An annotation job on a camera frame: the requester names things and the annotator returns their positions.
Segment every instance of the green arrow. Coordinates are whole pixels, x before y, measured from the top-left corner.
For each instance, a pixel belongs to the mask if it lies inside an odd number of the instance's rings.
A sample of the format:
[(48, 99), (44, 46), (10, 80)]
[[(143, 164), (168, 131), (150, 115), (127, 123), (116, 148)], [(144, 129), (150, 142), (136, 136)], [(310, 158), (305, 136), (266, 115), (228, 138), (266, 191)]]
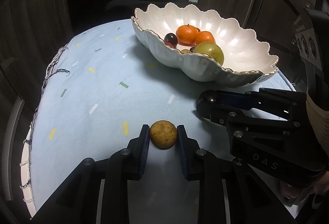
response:
[(63, 91), (63, 93), (62, 93), (62, 95), (60, 96), (61, 98), (64, 96), (66, 90), (67, 90), (67, 89), (65, 88), (64, 91)]
[(125, 88), (128, 88), (129, 86), (128, 85), (126, 85), (124, 82), (120, 82), (120, 84), (119, 85), (122, 85), (122, 86), (124, 86)]

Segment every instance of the green apple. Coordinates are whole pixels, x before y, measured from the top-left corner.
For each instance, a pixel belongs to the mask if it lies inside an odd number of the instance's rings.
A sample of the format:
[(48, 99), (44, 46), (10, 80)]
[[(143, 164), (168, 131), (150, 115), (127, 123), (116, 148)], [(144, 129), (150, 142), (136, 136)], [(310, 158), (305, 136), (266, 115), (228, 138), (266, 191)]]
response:
[(206, 54), (214, 58), (220, 65), (224, 63), (224, 53), (221, 48), (213, 42), (202, 42), (198, 44), (193, 53)]

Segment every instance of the light blue tablecloth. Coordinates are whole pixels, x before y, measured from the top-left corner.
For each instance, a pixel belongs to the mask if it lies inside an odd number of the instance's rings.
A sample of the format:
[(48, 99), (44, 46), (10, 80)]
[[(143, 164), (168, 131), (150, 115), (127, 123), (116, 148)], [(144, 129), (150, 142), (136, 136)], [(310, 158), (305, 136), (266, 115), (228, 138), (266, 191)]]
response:
[[(226, 129), (195, 114), (200, 93), (219, 86), (193, 81), (157, 62), (137, 40), (130, 20), (74, 37), (60, 57), (59, 68), (70, 74), (49, 79), (32, 136), (30, 173), (37, 210), (81, 160), (109, 158), (137, 137), (143, 124), (161, 119), (185, 125), (201, 148), (233, 159)], [(293, 89), (282, 76), (277, 73), (261, 85), (234, 91)], [(260, 111), (253, 114), (277, 119)], [(196, 223), (198, 182), (184, 180), (177, 147), (160, 150), (150, 143), (145, 175), (141, 181), (129, 182), (128, 191), (131, 224)]]

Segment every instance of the white fruit bowl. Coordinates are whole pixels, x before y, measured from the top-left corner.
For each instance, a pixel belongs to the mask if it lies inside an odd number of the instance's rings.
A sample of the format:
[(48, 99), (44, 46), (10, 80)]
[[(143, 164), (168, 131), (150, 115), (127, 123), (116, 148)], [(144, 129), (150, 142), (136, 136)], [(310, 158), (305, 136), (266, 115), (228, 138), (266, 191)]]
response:
[[(261, 83), (279, 70), (275, 66), (279, 58), (269, 54), (269, 43), (259, 42), (254, 30), (241, 28), (236, 19), (223, 19), (215, 10), (203, 12), (194, 5), (179, 8), (174, 3), (164, 8), (150, 4), (146, 12), (136, 8), (131, 20), (139, 41), (160, 63), (181, 69), (195, 81), (216, 81), (234, 88)], [(165, 45), (165, 35), (175, 34), (179, 26), (186, 24), (213, 34), (224, 53), (223, 66), (206, 54), (180, 52), (190, 47), (178, 44), (177, 49), (172, 49)]]

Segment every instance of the metal screw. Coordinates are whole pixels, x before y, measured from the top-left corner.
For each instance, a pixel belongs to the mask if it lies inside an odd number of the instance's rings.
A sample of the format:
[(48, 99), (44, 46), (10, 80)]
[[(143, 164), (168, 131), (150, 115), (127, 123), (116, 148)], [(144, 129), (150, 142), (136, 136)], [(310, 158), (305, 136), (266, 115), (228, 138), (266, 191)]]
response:
[(84, 161), (84, 165), (91, 165), (93, 163), (93, 159), (92, 158), (86, 158)]
[(235, 159), (234, 159), (234, 162), (235, 162), (237, 165), (242, 165), (242, 163), (240, 162), (240, 158), (235, 158)]
[(243, 133), (240, 130), (234, 131), (233, 135), (237, 138), (242, 138)]
[(122, 155), (128, 155), (128, 154), (130, 154), (130, 150), (129, 149), (122, 149), (121, 151), (120, 151), (120, 153), (122, 154)]
[(207, 153), (207, 151), (205, 149), (197, 149), (196, 150), (196, 154), (200, 155), (200, 156), (206, 155), (206, 153)]

